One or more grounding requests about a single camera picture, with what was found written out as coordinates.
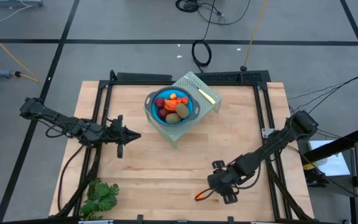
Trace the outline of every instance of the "wire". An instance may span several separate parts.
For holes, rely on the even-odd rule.
[[[226,19],[225,19],[225,23],[219,23],[219,22],[210,22],[210,23],[215,24],[215,25],[226,26],[226,25],[232,25],[232,24],[235,24],[235,23],[239,22],[239,21],[245,16],[245,14],[247,13],[248,7],[249,7],[249,3],[250,3],[250,0],[248,0],[247,7],[246,7],[244,13],[241,15],[241,17],[238,18],[238,20],[236,20],[236,21],[234,21],[234,22],[228,22],[228,23],[226,23]],[[215,8],[215,10],[216,10],[218,16],[224,18],[224,16],[223,16],[216,8]],[[200,7],[197,9],[197,12],[198,12],[198,14],[199,14],[205,21],[209,22],[209,21],[208,21],[207,19],[205,19],[205,17],[200,13]]]
[[[280,150],[280,152],[278,152],[278,155],[281,156],[281,153],[283,152],[283,149]],[[275,157],[274,159],[270,160],[271,162],[274,162],[278,157]]]
[[[37,119],[38,117],[41,117],[41,118],[42,118],[42,117],[44,117],[44,116],[52,117],[52,118],[58,120],[59,122],[56,123],[56,124],[53,124],[53,125],[49,125],[49,124],[47,124],[46,122]],[[101,131],[104,130],[104,127],[103,127],[103,126],[101,127],[100,130],[94,131],[94,130],[92,130],[92,129],[89,129],[88,126],[80,125],[80,124],[78,124],[78,123],[63,122],[63,121],[61,121],[61,119],[60,119],[59,117],[56,117],[56,116],[54,116],[54,115],[49,115],[49,114],[36,114],[36,115],[34,115],[34,116],[31,116],[30,118],[31,118],[31,119],[37,119],[38,122],[41,122],[42,124],[48,126],[48,129],[45,131],[45,135],[46,135],[46,137],[48,137],[48,138],[57,138],[57,137],[60,137],[60,136],[65,135],[65,134],[67,133],[67,131],[68,131],[68,127],[66,126],[66,124],[73,124],[73,125],[75,125],[75,126],[79,126],[79,127],[81,127],[81,128],[85,128],[85,129],[87,129],[87,130],[89,130],[89,131],[91,131],[91,132],[93,132],[93,133],[95,133],[95,134],[100,133]],[[55,127],[57,127],[57,126],[59,126],[59,125],[62,125],[62,124],[64,124],[64,125],[63,125],[63,128],[62,128],[61,131],[55,129]],[[58,134],[58,135],[54,135],[54,136],[53,136],[53,135],[50,135],[50,134],[49,134],[50,130],[54,130],[54,131],[58,132],[59,134]]]
[[[215,0],[213,1],[212,3],[212,8],[214,8],[214,5],[215,5]],[[205,37],[208,33],[208,29],[209,29],[209,25],[211,23],[211,18],[212,18],[212,13],[213,13],[213,10],[211,10],[211,14],[209,15],[209,21],[208,21],[208,25],[206,27],[206,31],[205,31],[205,35],[204,37],[201,39],[201,40],[196,40],[193,42],[193,45],[191,46],[191,56],[193,57],[193,61],[194,63],[197,65],[198,69],[204,73],[203,69],[201,69],[201,67],[207,67],[209,65],[209,63],[211,63],[211,60],[212,60],[212,50],[211,48],[209,47],[209,45],[204,41],[205,40]],[[205,46],[206,50],[208,51],[208,61],[206,63],[202,63],[200,62],[197,58],[196,58],[196,55],[195,55],[195,47],[198,43],[201,43]]]
[[[267,6],[267,0],[265,0],[264,6],[263,6],[262,10],[260,11],[259,18],[258,18],[258,20],[257,20],[257,22],[256,22],[254,31],[252,31],[251,40],[249,41],[247,57],[246,57],[246,60],[245,60],[245,62],[244,62],[244,66],[247,65],[249,56],[251,55],[252,41],[254,41],[255,33],[256,33],[256,31],[258,30],[258,26],[259,26],[259,24],[260,24],[260,22],[261,22],[261,20],[262,20],[262,18],[263,18],[263,16],[264,16],[264,14],[265,14],[266,6]]]
[[[28,8],[32,7],[32,6],[29,6],[28,4],[24,3],[22,0],[19,0],[19,1],[20,1],[25,7],[23,7],[23,8],[21,8],[21,9],[17,10],[16,12],[13,12],[10,16],[7,16],[7,17],[5,17],[5,18],[3,18],[3,19],[0,19],[0,22],[3,22],[3,21],[5,21],[5,20],[11,18],[12,16],[16,15],[18,12],[20,12],[20,11],[22,11],[22,10],[24,10],[24,9],[28,9]]]
[[[212,8],[214,7],[214,5],[215,5],[215,0],[212,2]],[[206,26],[206,31],[205,31],[203,40],[205,40],[206,34],[208,33],[209,25],[211,23],[212,13],[213,13],[213,10],[211,10],[211,13],[209,14],[209,21],[208,21],[208,25]]]
[[[290,108],[292,113],[295,113],[295,111],[293,110],[292,106],[290,104],[288,104],[288,107]]]
[[[20,62],[18,59],[15,58],[15,56],[13,56],[10,51],[8,51],[8,49],[3,46],[3,44],[0,43],[0,46],[2,47],[2,49],[4,49],[6,51],[6,53],[11,56],[11,58],[16,62],[18,63],[22,68],[24,68],[29,74],[31,74],[33,77],[35,77],[36,79],[36,82],[40,82],[39,78],[37,78],[25,65],[23,65],[22,62]]]
[[[60,174],[60,180],[59,180],[59,188],[58,188],[58,192],[57,192],[57,208],[59,210],[59,212],[61,212],[62,208],[60,206],[60,195],[61,195],[61,191],[62,191],[62,185],[63,185],[63,176],[65,174],[65,171],[68,167],[68,164],[71,162],[71,160],[74,159],[74,157],[81,151],[81,149],[84,148],[84,145],[82,145],[76,152],[74,152],[74,154],[68,159],[68,161],[66,162],[65,166],[63,167],[62,170],[62,174]]]
[[[214,12],[215,15],[219,16],[219,21],[218,21],[218,22],[220,22],[221,19],[223,19],[223,20],[224,20],[224,23],[226,23],[226,18],[225,18],[225,17],[223,16],[223,14],[222,14],[221,12],[219,12],[215,7],[213,7],[213,9],[210,9],[210,8],[208,8],[208,7],[206,7],[206,6],[203,6],[203,4],[207,4],[207,5],[212,6],[210,3],[201,3],[199,9],[202,9],[202,8],[208,9],[208,10],[213,10],[213,9],[215,9],[216,12],[215,12],[215,11],[213,11],[213,12]]]
[[[337,182],[333,181],[331,178],[327,177],[327,175],[326,175],[324,172],[322,172],[321,170],[319,170],[319,169],[318,169],[312,162],[310,162],[310,161],[308,160],[308,158],[306,158],[306,156],[303,155],[299,150],[295,149],[295,148],[292,147],[292,146],[287,146],[287,147],[289,147],[290,149],[293,149],[294,151],[296,151],[297,153],[299,153],[299,155],[300,155],[306,162],[308,162],[309,164],[311,164],[325,179],[327,179],[327,180],[330,181],[331,183],[337,185],[339,188],[341,188],[342,190],[346,191],[347,193],[349,193],[349,194],[351,194],[351,195],[353,195],[353,196],[355,196],[355,197],[358,197],[358,194],[355,194],[355,193],[351,192],[350,190],[347,190],[345,187],[343,187],[343,186],[340,185],[339,183],[337,183]]]
[[[299,96],[296,96],[296,97],[291,97],[291,98],[288,98],[288,100],[294,100],[294,99],[300,98],[300,97],[302,97],[302,96],[308,96],[308,95],[313,94],[313,93],[318,93],[318,92],[327,90],[327,89],[329,89],[329,88],[334,88],[334,87],[336,87],[336,86],[338,86],[338,85],[341,85],[341,84],[343,84],[343,83],[345,83],[345,82],[338,83],[338,84],[335,84],[335,85],[332,85],[332,86],[323,88],[322,90],[316,90],[316,91],[312,91],[312,92],[310,92],[310,93],[302,94],[302,95],[299,95]]]
[[[21,72],[19,72],[19,71],[16,71],[16,72],[11,72],[11,74],[12,75],[14,75],[14,76],[16,76],[16,77],[24,77],[24,78],[28,78],[28,79],[31,79],[31,80],[33,80],[33,81],[38,81],[38,79],[36,79],[36,78],[32,78],[32,77],[30,77],[30,76],[28,76],[28,75],[24,75],[23,73],[21,73]]]
[[[318,100],[318,98],[320,98],[320,97],[323,97],[323,96],[325,96],[325,95],[327,95],[327,94],[329,94],[329,93],[331,93],[331,92],[333,92],[333,91],[336,91],[337,88],[338,88],[338,87],[333,88],[332,90],[329,90],[328,92],[323,93],[323,94],[317,96],[316,98],[313,98],[311,101],[309,101],[309,102],[307,102],[307,103],[305,103],[305,104],[302,104],[302,105],[298,106],[297,108],[295,108],[295,111],[299,110],[302,106],[307,106],[307,105],[311,104],[312,102],[314,102],[314,100]]]
[[[336,87],[334,91],[332,91],[328,96],[324,97],[323,100],[321,100],[316,106],[314,106],[314,108],[312,108],[312,109],[309,111],[309,113],[311,113],[314,109],[316,109],[316,108],[318,107],[318,105],[320,105],[322,102],[324,102],[324,100],[326,100],[329,96],[331,96],[333,93],[335,93],[335,91],[337,91],[338,89],[340,89],[340,87],[342,87],[342,86],[344,86],[344,85],[346,85],[346,84],[348,84],[348,83],[350,83],[351,81],[356,80],[356,79],[358,79],[358,77],[352,78],[351,80],[349,80],[349,81],[343,83],[342,85]]]
[[[201,196],[203,193],[205,193],[205,192],[207,192],[207,191],[209,191],[209,190],[210,190],[211,192],[210,192],[207,196],[200,198],[200,196]],[[211,189],[211,188],[205,189],[205,190],[203,190],[202,192],[198,193],[198,195],[196,195],[196,197],[195,197],[194,199],[196,200],[196,202],[205,200],[205,199],[209,198],[214,192],[215,192],[215,189]]]
[[[185,5],[183,7],[180,7],[180,3],[182,1],[185,2]],[[175,6],[182,12],[195,12],[198,9],[197,0],[177,0]]]
[[[234,185],[235,188],[237,188],[237,189],[239,189],[239,190],[246,190],[246,189],[250,189],[251,187],[255,186],[255,184],[256,184],[256,183],[258,182],[258,180],[259,180],[260,170],[261,170],[260,166],[261,166],[261,165],[262,165],[262,161],[259,162],[258,174],[256,175],[256,178],[255,178],[255,180],[253,181],[252,184],[250,184],[250,185],[248,185],[248,186],[245,186],[245,187],[239,187],[239,186],[237,186],[237,185]]]
[[[348,80],[348,81],[346,81],[346,82],[342,82],[342,83],[338,83],[338,84],[334,85],[334,86],[337,86],[337,87],[335,87],[335,88],[333,88],[333,89],[327,91],[326,93],[323,93],[323,94],[317,96],[316,98],[313,98],[311,101],[309,101],[309,102],[307,102],[307,103],[305,103],[305,104],[302,104],[302,105],[298,106],[298,107],[295,109],[295,111],[297,111],[298,109],[300,109],[302,106],[307,106],[307,105],[309,105],[310,103],[314,102],[314,100],[317,100],[318,98],[321,98],[321,97],[323,97],[323,96],[325,96],[325,95],[328,94],[327,97],[325,97],[322,101],[320,101],[320,102],[310,111],[310,112],[312,112],[318,105],[320,105],[326,98],[328,98],[329,96],[331,96],[335,91],[337,91],[337,90],[340,89],[342,86],[344,86],[344,85],[346,85],[346,84],[348,84],[348,83],[350,83],[351,81],[356,80],[356,79],[358,79],[358,77],[355,77],[355,78],[352,78],[352,79],[350,79],[350,80]],[[329,86],[329,87],[326,87],[325,89],[317,90],[317,91],[314,91],[314,92],[311,92],[311,93],[307,93],[307,94],[305,94],[305,95],[309,95],[309,94],[312,94],[312,93],[316,93],[316,92],[319,92],[319,91],[323,91],[323,90],[326,90],[326,89],[331,88],[331,87],[332,87],[332,86]],[[301,96],[303,96],[303,95],[296,96],[296,97],[294,97],[294,98],[292,98],[292,99],[299,98],[299,97],[301,97]]]

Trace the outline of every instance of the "wooden table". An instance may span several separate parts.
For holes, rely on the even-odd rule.
[[[97,87],[98,82],[83,82],[76,117],[91,119]],[[212,174],[213,161],[223,159],[229,162],[262,145],[253,88],[212,86],[223,98],[219,114],[207,115],[190,133],[178,140],[178,149],[173,149],[147,121],[143,110],[146,96],[162,87],[114,85],[112,88],[108,118],[117,118],[122,114],[124,124],[141,133],[142,137],[124,148],[123,159],[117,158],[116,144],[103,145],[98,177],[108,184],[117,183],[120,194],[117,206],[100,215],[126,220],[135,220],[138,214],[143,214],[145,220],[223,221],[233,216],[235,221],[274,221],[264,162],[259,181],[253,188],[241,190],[237,203],[225,205],[218,194],[202,202],[194,201],[198,192],[208,188],[206,178]],[[290,115],[283,84],[268,83],[268,92],[275,126],[282,129],[285,118]],[[264,118],[268,127],[266,113]],[[76,139],[68,140],[62,167],[79,147]],[[78,186],[84,153],[85,150],[82,150],[65,172],[62,205]],[[306,214],[313,217],[299,155],[286,149],[282,152],[282,161],[288,191]],[[282,197],[277,192],[280,213],[284,217]],[[51,215],[56,213],[57,190],[50,209]]]

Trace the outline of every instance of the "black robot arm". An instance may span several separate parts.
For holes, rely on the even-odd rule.
[[[239,193],[240,185],[255,174],[264,159],[270,158],[274,152],[284,149],[289,142],[310,138],[317,131],[317,126],[318,124],[307,112],[295,113],[287,119],[282,130],[272,132],[265,140],[264,145],[256,151],[241,155],[226,166],[223,161],[214,161],[212,163],[213,174],[208,176],[209,188],[219,193],[223,197],[224,203],[237,202],[236,195]]]
[[[80,144],[94,147],[97,144],[115,142],[118,144],[118,157],[122,158],[122,145],[140,138],[140,134],[122,127],[122,115],[111,121],[110,126],[96,124],[89,119],[67,117],[54,110],[47,108],[38,98],[26,98],[20,108],[20,116],[25,119],[44,120],[52,126],[60,128],[61,135],[69,138],[77,138]]]

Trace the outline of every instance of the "black cable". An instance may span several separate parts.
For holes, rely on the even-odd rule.
[[[213,1],[212,3],[212,8],[214,7],[215,5],[215,0]],[[209,47],[209,45],[204,41],[205,40],[205,37],[206,37],[206,34],[208,33],[208,29],[209,29],[209,25],[211,23],[211,18],[212,18],[212,13],[213,13],[213,10],[211,10],[211,14],[209,15],[209,21],[208,21],[208,25],[206,27],[206,31],[205,31],[205,35],[204,37],[201,39],[201,40],[196,40],[193,42],[193,45],[191,46],[191,56],[193,56],[193,61],[194,63],[197,65],[198,69],[204,73],[204,71],[201,69],[201,67],[205,68],[207,67],[210,63],[211,63],[211,59],[212,59],[212,50],[211,48]],[[206,63],[203,63],[203,62],[200,62],[197,58],[196,58],[196,55],[195,55],[195,47],[196,47],[196,44],[198,43],[201,43],[205,46],[206,50],[208,51],[208,61]]]
[[[248,0],[247,7],[246,7],[244,13],[241,15],[241,17],[240,17],[238,20],[236,20],[236,21],[234,21],[234,22],[229,22],[229,23],[226,23],[226,20],[225,20],[225,23],[219,23],[219,22],[210,22],[210,23],[215,24],[215,25],[225,26],[225,25],[232,25],[232,24],[235,24],[235,23],[239,22],[239,21],[245,16],[245,14],[247,13],[248,7],[249,7],[249,3],[250,3],[250,0]],[[200,13],[200,9],[199,9],[199,8],[197,9],[197,12],[198,12],[198,14],[199,14],[205,21],[209,22],[209,21],[211,20],[211,18],[209,18],[209,21],[208,21],[207,19],[205,19],[205,17]]]
[[[345,82],[341,82],[341,83],[338,83],[338,84],[335,84],[335,85],[328,86],[328,87],[326,87],[326,88],[323,88],[322,90],[316,90],[316,91],[312,91],[312,92],[310,92],[310,93],[302,94],[302,95],[299,95],[299,96],[296,96],[296,97],[291,97],[291,98],[288,98],[288,100],[294,100],[294,99],[300,98],[300,97],[302,97],[302,96],[308,96],[308,95],[313,94],[313,93],[318,93],[318,92],[327,90],[327,89],[329,89],[329,88],[337,87],[337,86],[339,86],[339,85],[341,85],[341,84],[343,84],[343,83],[345,83]]]
[[[226,23],[226,18],[225,18],[224,16],[222,16],[222,13],[219,12],[219,11],[216,9],[216,7],[213,7],[212,9],[210,9],[210,8],[208,8],[208,7],[206,7],[206,6],[203,6],[204,4],[209,5],[209,6],[212,6],[210,3],[201,3],[199,9],[208,9],[208,10],[213,10],[213,9],[215,9],[215,11],[213,10],[213,12],[214,12],[215,15],[219,16],[218,22],[220,22],[221,19],[223,19],[224,23]]]
[[[325,95],[327,95],[327,94],[329,94],[329,93],[332,93],[333,91],[336,91],[338,88],[339,88],[339,87],[333,88],[332,90],[329,90],[328,92],[323,93],[323,94],[317,96],[316,98],[313,98],[311,101],[309,101],[309,102],[307,102],[307,103],[305,103],[305,104],[302,104],[302,105],[298,106],[297,108],[295,108],[295,111],[299,110],[302,106],[307,106],[307,105],[311,104],[312,102],[314,102],[314,100],[318,100],[319,98],[321,98],[321,97],[323,97],[323,96],[325,96]]]
[[[278,152],[278,156],[281,156],[281,153],[282,153],[282,152],[283,152],[283,149],[281,149],[280,152]]]
[[[63,167],[62,174],[60,174],[60,180],[59,180],[59,188],[57,191],[57,208],[59,212],[61,212],[62,208],[60,206],[60,193],[62,191],[62,185],[63,185],[63,175],[65,174],[65,171],[68,167],[68,164],[71,162],[71,160],[74,159],[74,157],[81,151],[81,149],[84,148],[84,145],[82,145],[66,162],[65,166]]]
[[[259,167],[258,167],[258,174],[256,175],[256,178],[255,180],[253,181],[252,184],[248,185],[248,186],[245,186],[245,187],[239,187],[237,185],[235,185],[235,188],[239,189],[239,190],[246,190],[246,189],[250,189],[251,187],[255,186],[255,184],[258,182],[259,180],[259,177],[260,177],[260,166],[262,165],[262,161],[259,162]]]
[[[309,113],[312,112],[318,105],[320,105],[326,98],[328,98],[329,96],[331,96],[335,91],[337,91],[337,90],[340,89],[342,86],[344,86],[344,85],[346,85],[346,84],[348,84],[348,83],[350,83],[351,81],[356,80],[356,79],[358,79],[358,77],[352,78],[352,79],[350,79],[350,80],[348,80],[348,81],[346,81],[346,82],[344,82],[344,83],[340,83],[341,85],[339,85],[338,87],[335,87],[335,88],[333,88],[333,89],[327,91],[326,93],[323,93],[323,94],[317,96],[316,98],[313,98],[311,101],[309,101],[309,102],[307,102],[307,103],[305,103],[305,104],[303,104],[303,105],[298,106],[298,107],[295,109],[295,111],[297,111],[298,109],[300,109],[302,106],[307,106],[307,105],[309,105],[310,103],[314,102],[314,100],[317,100],[318,98],[321,98],[322,96],[328,94],[328,96],[326,96],[326,97],[325,97],[323,100],[321,100],[312,110],[309,111]]]
[[[180,3],[184,1],[185,5],[183,7],[180,6]],[[197,0],[177,0],[175,3],[177,9],[181,10],[182,12],[196,12],[198,10],[198,3]]]
[[[215,11],[216,11],[216,12],[215,12],[215,14],[216,14],[217,16],[222,16],[222,13],[221,13],[221,12],[219,12],[219,11],[218,11],[218,9],[216,9],[216,7],[215,7],[215,6],[213,6],[213,5],[212,5],[212,4],[210,4],[210,3],[206,3],[206,2],[204,2],[204,3],[199,4],[199,5],[198,5],[198,6],[199,6],[199,7],[198,7],[198,9],[200,9],[200,8],[201,8],[201,6],[202,6],[202,5],[204,5],[204,4],[205,4],[205,5],[208,5],[208,6],[212,6],[212,9],[209,9],[209,10],[213,10],[213,9],[215,9]]]
[[[293,110],[292,106],[290,104],[288,104],[288,107],[290,108],[291,112],[294,114],[295,111]]]
[[[199,198],[199,196],[201,196],[203,193],[207,192],[207,191],[211,191],[207,196],[205,197],[202,197],[202,198]],[[215,189],[211,189],[211,188],[208,188],[208,189],[205,189],[203,190],[202,192],[198,193],[198,195],[196,195],[196,197],[194,198],[196,200],[196,202],[199,202],[199,201],[202,201],[202,200],[205,200],[207,198],[209,198],[213,193],[215,192]]]
[[[349,193],[349,194],[351,194],[351,195],[353,195],[353,196],[355,196],[355,197],[358,197],[358,194],[355,194],[355,193],[351,192],[350,190],[347,190],[345,187],[343,187],[343,186],[340,185],[339,183],[337,183],[337,182],[333,181],[331,178],[327,177],[327,175],[326,175],[324,172],[322,172],[321,170],[319,170],[319,169],[318,169],[312,162],[310,162],[310,161],[308,160],[308,158],[306,158],[306,156],[303,155],[299,150],[295,149],[295,148],[292,147],[292,146],[287,146],[287,147],[289,147],[290,149],[293,149],[294,151],[296,151],[297,153],[299,153],[299,155],[300,155],[306,162],[308,162],[309,164],[311,164],[325,179],[327,179],[327,180],[330,181],[331,183],[337,185],[339,188],[341,188],[342,190],[346,191],[347,193]]]
[[[58,135],[56,135],[56,136],[51,136],[51,135],[49,135],[49,131],[50,131],[50,130],[52,130],[54,127],[59,126],[59,125],[62,125],[62,124],[64,124],[64,125],[66,125],[66,124],[77,125],[77,126],[80,126],[80,127],[82,127],[82,128],[85,128],[85,129],[87,129],[87,130],[89,130],[89,131],[91,131],[91,132],[93,132],[93,133],[100,133],[101,131],[104,130],[104,127],[101,127],[101,129],[100,129],[99,131],[93,131],[92,129],[89,129],[89,127],[87,127],[87,126],[85,126],[85,125],[80,125],[80,124],[78,124],[78,123],[73,123],[73,122],[59,122],[59,123],[56,123],[56,124],[53,124],[53,125],[49,126],[49,128],[48,128],[48,129],[46,130],[46,132],[45,132],[45,135],[46,135],[48,138],[57,138],[57,137],[63,136],[63,135],[66,133],[66,131],[64,131],[64,132],[62,131],[60,134],[58,134]]]
[[[334,91],[332,91],[328,96],[324,97],[323,100],[321,100],[316,106],[314,106],[314,108],[312,108],[312,109],[309,111],[309,114],[310,114],[314,109],[316,109],[316,107],[318,107],[318,105],[320,105],[322,102],[324,102],[324,100],[326,100],[329,96],[331,96],[333,93],[335,93],[335,91],[337,91],[338,89],[340,89],[340,87],[342,87],[342,86],[344,86],[344,85],[346,85],[346,84],[348,84],[348,83],[350,83],[351,81],[356,80],[356,79],[358,79],[358,77],[352,78],[351,80],[349,80],[349,81],[343,83],[342,85],[336,87]]]

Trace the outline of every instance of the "leaf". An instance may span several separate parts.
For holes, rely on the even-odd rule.
[[[96,204],[92,200],[86,200],[85,204],[82,206],[80,213],[88,216],[90,213],[93,213],[96,208]]]
[[[112,203],[108,199],[104,199],[103,201],[98,203],[99,209],[103,211],[108,211],[112,209]]]
[[[113,207],[117,205],[117,198],[116,198],[116,196],[110,195],[110,197],[108,198],[108,200],[109,200],[109,202],[113,205]]]
[[[110,194],[113,196],[117,196],[119,193],[119,187],[118,184],[113,184],[112,186],[110,186]]]
[[[97,184],[101,183],[101,180],[99,178],[93,179],[89,185],[88,185],[88,191],[86,192],[86,196],[88,198],[90,198],[91,200],[96,200],[96,196],[94,195],[95,193],[95,186]]]
[[[98,184],[95,186],[96,195],[98,199],[101,199],[103,196],[107,195],[110,192],[109,185],[106,183]]]

